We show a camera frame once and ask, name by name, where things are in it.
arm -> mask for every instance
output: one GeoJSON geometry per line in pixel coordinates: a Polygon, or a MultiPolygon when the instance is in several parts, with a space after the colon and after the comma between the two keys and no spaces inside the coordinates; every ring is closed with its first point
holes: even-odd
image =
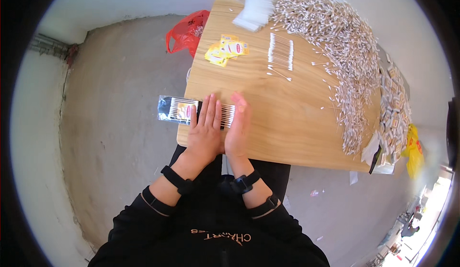
{"type": "MultiPolygon", "coordinates": [[[[246,153],[247,137],[251,121],[251,107],[240,93],[233,93],[231,98],[236,104],[235,117],[230,130],[225,138],[225,153],[230,162],[235,178],[242,175],[250,175],[254,167],[246,153]]],[[[251,209],[262,205],[267,201],[273,191],[259,179],[253,184],[253,189],[243,194],[246,208],[251,209]]],[[[254,222],[267,234],[275,237],[303,253],[313,253],[319,266],[329,266],[324,253],[302,233],[299,221],[294,219],[286,211],[278,200],[278,206],[261,216],[253,217],[254,222]]]]}
{"type": "MultiPolygon", "coordinates": [[[[181,178],[194,180],[216,155],[223,151],[220,143],[221,103],[215,95],[207,96],[201,106],[199,119],[192,107],[188,147],[171,166],[181,178]]],[[[101,246],[89,266],[122,265],[135,252],[152,246],[163,234],[170,212],[181,195],[163,175],[139,194],[114,218],[109,240],[101,246]],[[149,202],[156,198],[164,206],[156,210],[149,202]]]]}

person's right hand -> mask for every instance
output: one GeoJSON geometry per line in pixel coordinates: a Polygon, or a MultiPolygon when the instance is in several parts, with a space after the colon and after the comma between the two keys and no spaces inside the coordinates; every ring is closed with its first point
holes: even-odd
{"type": "Polygon", "coordinates": [[[229,160],[247,159],[247,137],[252,109],[240,92],[233,92],[230,99],[235,103],[235,116],[225,138],[225,155],[229,160]]]}

black sleeve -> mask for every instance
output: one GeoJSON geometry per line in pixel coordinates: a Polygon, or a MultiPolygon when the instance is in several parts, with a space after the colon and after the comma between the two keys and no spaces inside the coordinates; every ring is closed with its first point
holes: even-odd
{"type": "Polygon", "coordinates": [[[107,243],[99,248],[88,267],[123,265],[130,255],[155,244],[168,218],[152,209],[139,194],[114,218],[107,243]]]}
{"type": "Polygon", "coordinates": [[[290,245],[302,254],[313,255],[317,258],[318,266],[329,266],[323,251],[314,245],[307,235],[302,233],[299,221],[289,215],[282,204],[267,215],[254,219],[254,222],[259,225],[262,231],[290,245]]]}

black shirt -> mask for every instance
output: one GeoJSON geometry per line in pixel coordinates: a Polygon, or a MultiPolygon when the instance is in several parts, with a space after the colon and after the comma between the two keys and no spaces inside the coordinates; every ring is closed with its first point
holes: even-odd
{"type": "Polygon", "coordinates": [[[281,204],[252,219],[242,201],[218,189],[182,196],[170,216],[141,194],[114,218],[109,240],[89,267],[329,266],[281,204]]]}

person's left hand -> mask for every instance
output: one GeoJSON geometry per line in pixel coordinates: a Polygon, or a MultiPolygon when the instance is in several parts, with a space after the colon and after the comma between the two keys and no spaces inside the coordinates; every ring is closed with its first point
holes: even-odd
{"type": "Polygon", "coordinates": [[[192,107],[186,152],[192,154],[193,161],[197,162],[201,169],[224,152],[224,146],[220,142],[221,115],[222,104],[220,100],[216,100],[214,93],[203,100],[198,123],[196,107],[192,107]]]}

